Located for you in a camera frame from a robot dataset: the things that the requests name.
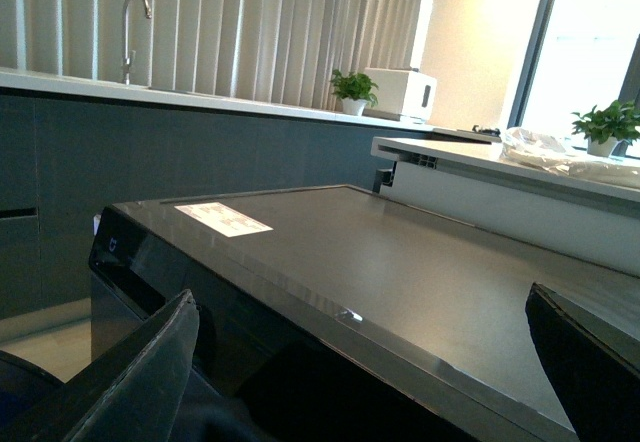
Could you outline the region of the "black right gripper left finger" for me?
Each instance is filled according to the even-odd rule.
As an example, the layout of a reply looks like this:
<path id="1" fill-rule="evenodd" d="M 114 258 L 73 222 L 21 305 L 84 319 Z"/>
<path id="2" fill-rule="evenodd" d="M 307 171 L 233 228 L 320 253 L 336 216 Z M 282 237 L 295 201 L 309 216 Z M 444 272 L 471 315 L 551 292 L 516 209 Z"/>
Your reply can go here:
<path id="1" fill-rule="evenodd" d="M 185 290 L 68 382 L 3 352 L 2 440 L 168 440 L 198 327 L 196 303 Z"/>

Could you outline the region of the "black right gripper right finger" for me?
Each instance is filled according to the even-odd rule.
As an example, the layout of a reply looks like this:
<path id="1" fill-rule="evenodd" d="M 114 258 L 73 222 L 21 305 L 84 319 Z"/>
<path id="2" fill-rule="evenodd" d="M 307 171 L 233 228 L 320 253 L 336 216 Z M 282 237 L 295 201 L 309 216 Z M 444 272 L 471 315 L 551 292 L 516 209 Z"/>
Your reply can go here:
<path id="1" fill-rule="evenodd" d="M 542 368 L 581 441 L 639 439 L 639 341 L 534 283 L 525 313 Z"/>

